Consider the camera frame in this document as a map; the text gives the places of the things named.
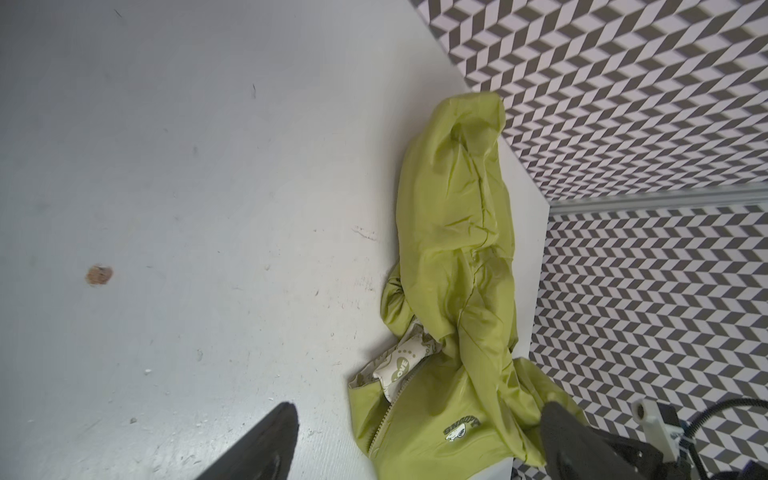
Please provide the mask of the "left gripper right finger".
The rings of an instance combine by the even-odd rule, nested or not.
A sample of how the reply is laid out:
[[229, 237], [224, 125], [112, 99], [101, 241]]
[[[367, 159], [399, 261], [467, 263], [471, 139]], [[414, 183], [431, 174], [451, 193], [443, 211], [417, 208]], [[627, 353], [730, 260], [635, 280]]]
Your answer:
[[551, 479], [630, 480], [642, 476], [558, 403], [542, 410], [540, 433]]

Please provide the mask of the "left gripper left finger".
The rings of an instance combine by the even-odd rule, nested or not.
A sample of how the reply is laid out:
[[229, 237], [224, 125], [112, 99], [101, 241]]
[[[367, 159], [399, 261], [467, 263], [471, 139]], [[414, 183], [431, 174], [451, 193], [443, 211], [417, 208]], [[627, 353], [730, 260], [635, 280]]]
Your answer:
[[282, 402], [204, 470], [199, 480], [286, 480], [299, 433], [296, 406]]

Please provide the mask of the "lime green zip jacket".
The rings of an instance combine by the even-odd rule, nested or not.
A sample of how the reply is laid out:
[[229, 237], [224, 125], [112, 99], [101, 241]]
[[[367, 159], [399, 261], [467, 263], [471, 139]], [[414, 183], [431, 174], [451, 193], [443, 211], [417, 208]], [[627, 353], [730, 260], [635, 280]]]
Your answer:
[[439, 104], [411, 141], [396, 201], [399, 257], [380, 314], [397, 343], [348, 385], [352, 430], [380, 479], [468, 479], [505, 459], [546, 463], [541, 414], [578, 404], [513, 351], [514, 227], [501, 98]]

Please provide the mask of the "right aluminium corner post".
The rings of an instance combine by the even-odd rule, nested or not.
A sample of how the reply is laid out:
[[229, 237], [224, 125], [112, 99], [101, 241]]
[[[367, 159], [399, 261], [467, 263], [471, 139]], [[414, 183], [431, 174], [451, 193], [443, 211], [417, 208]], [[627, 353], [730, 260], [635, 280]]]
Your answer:
[[553, 201], [551, 215], [683, 207], [752, 205], [767, 201], [767, 183], [669, 190], [642, 194]]

